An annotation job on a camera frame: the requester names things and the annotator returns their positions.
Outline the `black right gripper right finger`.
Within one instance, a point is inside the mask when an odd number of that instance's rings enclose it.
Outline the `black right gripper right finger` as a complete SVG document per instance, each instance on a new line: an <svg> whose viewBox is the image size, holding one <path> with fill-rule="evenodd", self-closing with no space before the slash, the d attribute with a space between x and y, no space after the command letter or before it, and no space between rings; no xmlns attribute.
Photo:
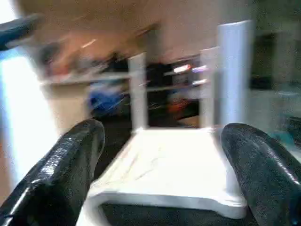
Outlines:
<svg viewBox="0 0 301 226"><path fill-rule="evenodd" d="M242 123L221 133L222 148L260 226L301 224L301 164L277 140Z"/></svg>

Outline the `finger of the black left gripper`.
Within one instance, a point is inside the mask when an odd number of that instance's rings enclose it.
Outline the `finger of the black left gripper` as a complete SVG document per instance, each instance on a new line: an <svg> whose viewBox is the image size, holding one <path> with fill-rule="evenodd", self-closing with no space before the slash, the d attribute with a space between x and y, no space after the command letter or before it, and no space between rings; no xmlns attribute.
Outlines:
<svg viewBox="0 0 301 226"><path fill-rule="evenodd" d="M29 36L41 19L41 15L31 14L0 24L0 50L8 50L11 48L10 43Z"/></svg>

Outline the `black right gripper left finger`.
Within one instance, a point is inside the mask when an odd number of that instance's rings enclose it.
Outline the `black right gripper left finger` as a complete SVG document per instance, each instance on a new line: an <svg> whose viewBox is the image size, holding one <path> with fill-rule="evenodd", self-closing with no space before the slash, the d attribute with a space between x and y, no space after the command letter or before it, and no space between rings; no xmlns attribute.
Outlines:
<svg viewBox="0 0 301 226"><path fill-rule="evenodd" d="M104 143L104 126L94 119L63 134L4 201L0 224L76 225Z"/></svg>

